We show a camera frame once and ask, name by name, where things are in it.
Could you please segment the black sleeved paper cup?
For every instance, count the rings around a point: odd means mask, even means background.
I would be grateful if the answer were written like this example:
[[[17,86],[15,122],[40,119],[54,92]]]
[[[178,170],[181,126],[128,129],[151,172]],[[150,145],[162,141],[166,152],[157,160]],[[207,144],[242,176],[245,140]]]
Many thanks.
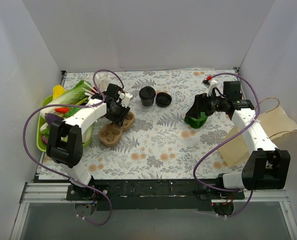
[[[151,108],[154,104],[154,99],[142,99],[141,104],[144,108]]]

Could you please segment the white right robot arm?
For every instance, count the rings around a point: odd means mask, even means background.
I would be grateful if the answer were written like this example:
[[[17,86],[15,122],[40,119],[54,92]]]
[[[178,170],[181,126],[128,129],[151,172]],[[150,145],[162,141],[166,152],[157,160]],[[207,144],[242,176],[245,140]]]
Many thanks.
[[[187,118],[198,117],[204,113],[207,117],[215,112],[229,116],[242,136],[249,152],[249,158],[240,172],[223,173],[215,184],[204,183],[214,189],[221,198],[228,198],[240,190],[280,190],[283,189],[289,170],[291,156],[287,150],[280,150],[267,136],[258,122],[258,114],[250,100],[242,98],[239,81],[225,81],[223,93],[216,95],[218,83],[209,76],[203,81],[207,92],[194,97],[192,107],[186,113]]]

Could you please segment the brown paper bag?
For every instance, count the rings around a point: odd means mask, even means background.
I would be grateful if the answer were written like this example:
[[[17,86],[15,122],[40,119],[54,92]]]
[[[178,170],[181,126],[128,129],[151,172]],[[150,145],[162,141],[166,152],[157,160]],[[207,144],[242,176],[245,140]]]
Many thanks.
[[[273,150],[277,146],[273,143],[274,139],[286,134],[297,134],[297,123],[288,117],[280,105],[260,114],[255,122],[243,134],[237,136],[224,146],[219,148],[228,167],[236,166],[248,160],[250,154],[258,148],[263,150]]]

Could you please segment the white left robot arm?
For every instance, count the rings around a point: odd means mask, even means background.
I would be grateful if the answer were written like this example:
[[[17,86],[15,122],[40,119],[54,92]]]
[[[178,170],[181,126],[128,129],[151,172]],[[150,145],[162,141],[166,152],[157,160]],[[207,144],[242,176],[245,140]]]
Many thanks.
[[[46,155],[62,167],[67,178],[78,186],[77,193],[84,200],[94,196],[95,188],[90,184],[92,176],[81,162],[83,136],[102,117],[121,126],[130,111],[132,99],[132,94],[110,83],[102,93],[91,91],[88,102],[77,113],[50,125]]]

